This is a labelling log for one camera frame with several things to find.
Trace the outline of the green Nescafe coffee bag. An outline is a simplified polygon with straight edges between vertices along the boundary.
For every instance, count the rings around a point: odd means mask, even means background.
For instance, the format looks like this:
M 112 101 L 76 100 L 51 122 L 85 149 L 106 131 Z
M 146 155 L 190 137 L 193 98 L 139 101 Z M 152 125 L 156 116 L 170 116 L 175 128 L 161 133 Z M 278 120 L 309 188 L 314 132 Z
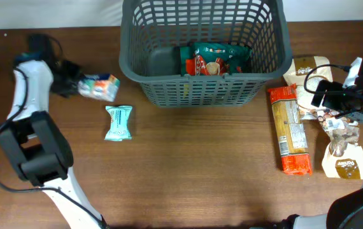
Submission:
M 247 46 L 196 42 L 180 47 L 181 74 L 213 76 L 243 73 L 252 56 Z

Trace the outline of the Kleenex tissue multipack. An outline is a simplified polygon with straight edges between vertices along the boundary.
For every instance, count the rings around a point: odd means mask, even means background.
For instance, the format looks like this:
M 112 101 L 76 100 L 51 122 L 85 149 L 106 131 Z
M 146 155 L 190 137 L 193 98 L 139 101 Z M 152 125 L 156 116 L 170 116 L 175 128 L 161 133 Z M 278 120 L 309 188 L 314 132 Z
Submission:
M 120 80 L 114 75 L 86 74 L 78 82 L 78 92 L 84 97 L 113 102 L 120 87 Z

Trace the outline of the teal wet wipes pack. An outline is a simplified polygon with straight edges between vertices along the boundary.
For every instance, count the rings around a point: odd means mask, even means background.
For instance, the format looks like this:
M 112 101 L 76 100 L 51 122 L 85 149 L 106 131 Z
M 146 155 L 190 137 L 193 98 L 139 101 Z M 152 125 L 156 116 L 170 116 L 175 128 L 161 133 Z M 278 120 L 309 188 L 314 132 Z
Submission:
M 106 106 L 111 118 L 110 129 L 105 136 L 106 141 L 123 141 L 132 139 L 128 121 L 132 106 Z

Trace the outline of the beige nuts bag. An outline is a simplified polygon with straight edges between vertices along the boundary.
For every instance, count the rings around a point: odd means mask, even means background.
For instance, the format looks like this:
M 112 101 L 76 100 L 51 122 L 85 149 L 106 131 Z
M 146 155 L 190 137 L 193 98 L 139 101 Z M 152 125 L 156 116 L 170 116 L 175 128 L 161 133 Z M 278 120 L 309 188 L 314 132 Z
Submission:
M 349 118 L 323 118 L 319 121 L 329 136 L 322 168 L 329 178 L 363 179 L 363 149 L 358 144 L 359 123 Z

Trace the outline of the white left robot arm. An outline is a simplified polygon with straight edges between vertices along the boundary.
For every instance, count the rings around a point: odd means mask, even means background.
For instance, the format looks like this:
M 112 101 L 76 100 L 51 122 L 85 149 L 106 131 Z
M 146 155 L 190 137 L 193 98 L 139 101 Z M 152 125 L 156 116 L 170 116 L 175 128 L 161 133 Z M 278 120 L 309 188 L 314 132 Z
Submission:
M 13 104 L 0 124 L 0 147 L 18 178 L 31 187 L 2 182 L 0 187 L 11 193 L 44 193 L 70 228 L 107 228 L 79 185 L 72 149 L 48 112 L 51 92 L 76 93 L 80 68 L 67 60 L 21 59 L 14 62 L 13 73 Z

